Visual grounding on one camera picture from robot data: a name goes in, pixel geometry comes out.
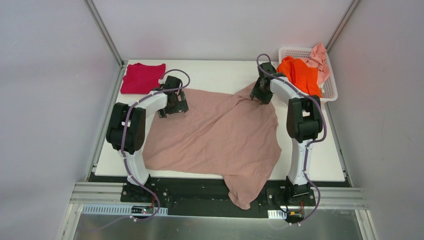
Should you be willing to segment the folded red t-shirt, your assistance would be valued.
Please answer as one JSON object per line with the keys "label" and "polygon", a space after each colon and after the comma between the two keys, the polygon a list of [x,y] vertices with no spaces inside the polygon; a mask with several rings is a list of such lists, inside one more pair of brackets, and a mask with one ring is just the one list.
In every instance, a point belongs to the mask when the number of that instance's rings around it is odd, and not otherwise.
{"label": "folded red t-shirt", "polygon": [[123,77],[121,94],[148,94],[160,86],[159,80],[166,71],[166,64],[145,65],[135,63],[128,65]]}

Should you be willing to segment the white plastic laundry basket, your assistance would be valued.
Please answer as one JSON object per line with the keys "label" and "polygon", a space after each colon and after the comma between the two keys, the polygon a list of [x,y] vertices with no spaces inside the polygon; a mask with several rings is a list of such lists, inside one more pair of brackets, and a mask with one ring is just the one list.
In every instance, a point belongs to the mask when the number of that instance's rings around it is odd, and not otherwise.
{"label": "white plastic laundry basket", "polygon": [[334,102],[338,92],[334,73],[327,50],[319,43],[315,47],[281,47],[278,50],[278,62],[291,57],[296,62],[303,62],[316,72],[316,88],[320,90],[322,102]]}

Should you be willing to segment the light pink crumpled t-shirt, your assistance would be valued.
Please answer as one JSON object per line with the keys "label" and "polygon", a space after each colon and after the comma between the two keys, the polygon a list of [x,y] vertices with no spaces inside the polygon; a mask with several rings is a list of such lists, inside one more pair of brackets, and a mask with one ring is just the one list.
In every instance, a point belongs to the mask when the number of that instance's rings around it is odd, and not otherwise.
{"label": "light pink crumpled t-shirt", "polygon": [[328,65],[327,50],[322,43],[313,47],[305,63],[310,68],[317,69],[317,84],[321,87],[331,76],[331,70]]}

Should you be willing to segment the orange t-shirt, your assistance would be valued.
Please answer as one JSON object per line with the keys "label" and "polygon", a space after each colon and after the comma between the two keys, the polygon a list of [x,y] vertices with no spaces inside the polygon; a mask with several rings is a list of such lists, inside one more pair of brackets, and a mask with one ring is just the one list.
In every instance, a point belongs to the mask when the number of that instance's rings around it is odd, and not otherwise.
{"label": "orange t-shirt", "polygon": [[308,95],[322,97],[318,85],[318,69],[309,67],[300,58],[285,57],[278,65],[276,71],[284,74],[290,83]]}

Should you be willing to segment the aluminium frame rail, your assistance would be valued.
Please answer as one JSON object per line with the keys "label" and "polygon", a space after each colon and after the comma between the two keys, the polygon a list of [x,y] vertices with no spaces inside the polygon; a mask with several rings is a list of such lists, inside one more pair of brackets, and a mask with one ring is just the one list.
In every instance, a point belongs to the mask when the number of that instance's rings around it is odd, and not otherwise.
{"label": "aluminium frame rail", "polygon": [[[73,188],[71,204],[121,205],[123,183],[77,182]],[[364,191],[353,187],[320,187],[320,209],[368,210]]]}

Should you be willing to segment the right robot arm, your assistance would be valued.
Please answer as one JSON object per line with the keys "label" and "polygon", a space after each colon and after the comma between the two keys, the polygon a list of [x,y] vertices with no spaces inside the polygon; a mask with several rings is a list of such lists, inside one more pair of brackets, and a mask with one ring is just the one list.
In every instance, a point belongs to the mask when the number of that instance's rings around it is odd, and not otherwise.
{"label": "right robot arm", "polygon": [[292,139],[292,157],[288,180],[293,186],[284,190],[284,200],[296,205],[304,198],[298,186],[309,183],[309,161],[313,145],[320,140],[319,134],[327,133],[323,120],[321,100],[317,95],[308,95],[294,86],[282,73],[276,72],[271,62],[257,65],[258,79],[250,98],[269,104],[277,96],[287,105],[286,130]]}

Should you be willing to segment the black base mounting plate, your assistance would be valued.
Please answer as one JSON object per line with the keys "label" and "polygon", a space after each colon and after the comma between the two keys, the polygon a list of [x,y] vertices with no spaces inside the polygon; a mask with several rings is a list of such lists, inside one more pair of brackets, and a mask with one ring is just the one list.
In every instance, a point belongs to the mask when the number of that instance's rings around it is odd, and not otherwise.
{"label": "black base mounting plate", "polygon": [[229,197],[222,179],[150,177],[145,188],[123,183],[120,200],[124,203],[153,204],[168,215],[184,217],[254,218],[268,217],[269,210],[314,208],[316,198],[311,190],[302,197],[286,199],[285,180],[268,180],[258,196],[243,210]]}

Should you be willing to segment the dusty pink graphic t-shirt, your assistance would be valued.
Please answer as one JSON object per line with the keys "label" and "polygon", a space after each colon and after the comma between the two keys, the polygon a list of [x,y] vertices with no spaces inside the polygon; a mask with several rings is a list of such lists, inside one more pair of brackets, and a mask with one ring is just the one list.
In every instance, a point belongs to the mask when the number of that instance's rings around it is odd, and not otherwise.
{"label": "dusty pink graphic t-shirt", "polygon": [[251,99],[251,90],[187,89],[187,112],[153,118],[142,151],[145,167],[220,175],[233,204],[248,210],[282,153],[275,107]]}

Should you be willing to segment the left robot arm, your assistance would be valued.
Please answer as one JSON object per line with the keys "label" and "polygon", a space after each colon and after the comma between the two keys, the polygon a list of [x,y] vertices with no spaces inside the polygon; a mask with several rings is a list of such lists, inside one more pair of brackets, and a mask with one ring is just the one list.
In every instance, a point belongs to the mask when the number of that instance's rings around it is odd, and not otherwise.
{"label": "left robot arm", "polygon": [[157,114],[160,118],[186,113],[189,106],[183,89],[187,87],[175,76],[167,76],[159,87],[134,103],[114,104],[105,139],[121,156],[127,180],[136,185],[133,195],[140,202],[152,198],[153,189],[146,185],[149,173],[141,154],[146,137],[146,120]]}

